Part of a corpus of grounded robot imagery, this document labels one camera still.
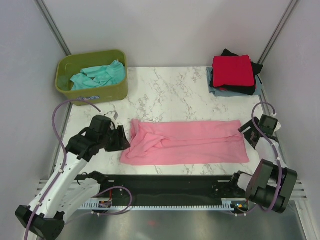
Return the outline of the pink t shirt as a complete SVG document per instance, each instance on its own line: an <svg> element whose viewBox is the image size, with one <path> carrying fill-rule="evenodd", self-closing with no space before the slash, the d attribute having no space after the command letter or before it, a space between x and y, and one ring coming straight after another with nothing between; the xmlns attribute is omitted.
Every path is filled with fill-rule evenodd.
<svg viewBox="0 0 320 240"><path fill-rule="evenodd" d="M130 148L120 162L131 166L248 163L245 141L233 121L131 121Z"/></svg>

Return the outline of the olive green plastic bin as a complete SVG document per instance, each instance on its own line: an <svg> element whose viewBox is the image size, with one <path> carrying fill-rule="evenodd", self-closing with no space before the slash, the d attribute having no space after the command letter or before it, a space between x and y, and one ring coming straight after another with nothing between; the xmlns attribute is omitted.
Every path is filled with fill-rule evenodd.
<svg viewBox="0 0 320 240"><path fill-rule="evenodd" d="M125 70L124 79L114 85L72 90L71 78L82 69L107 66L119 61ZM124 100L128 96L128 68L126 54L119 49L73 54L63 58L57 65L55 87L67 99L86 100L93 104Z"/></svg>

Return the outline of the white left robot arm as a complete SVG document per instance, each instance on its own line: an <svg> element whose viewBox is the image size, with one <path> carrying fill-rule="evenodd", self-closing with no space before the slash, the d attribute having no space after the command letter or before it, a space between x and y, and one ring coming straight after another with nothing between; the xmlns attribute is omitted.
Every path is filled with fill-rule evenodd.
<svg viewBox="0 0 320 240"><path fill-rule="evenodd" d="M63 161L38 195L20 205L15 216L29 233L44 240L55 240L68 218L92 197L104 197L110 191L109 178L93 171L73 192L69 187L100 150L119 152L130 148L123 125L116 125L108 115L96 115L88 127L63 146Z"/></svg>

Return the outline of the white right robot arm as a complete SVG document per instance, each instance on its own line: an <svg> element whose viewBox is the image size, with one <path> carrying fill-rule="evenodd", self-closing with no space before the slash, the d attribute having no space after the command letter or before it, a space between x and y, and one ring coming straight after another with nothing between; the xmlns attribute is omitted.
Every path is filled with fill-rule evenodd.
<svg viewBox="0 0 320 240"><path fill-rule="evenodd" d="M274 136L278 123L276 118L263 114L261 118L254 117L238 129L253 149L262 149L269 144L269 150L262 151L253 175L242 171L233 174L229 191L235 197L245 193L246 200L259 205L265 212L281 214L290 201L298 174L282 165L278 139Z"/></svg>

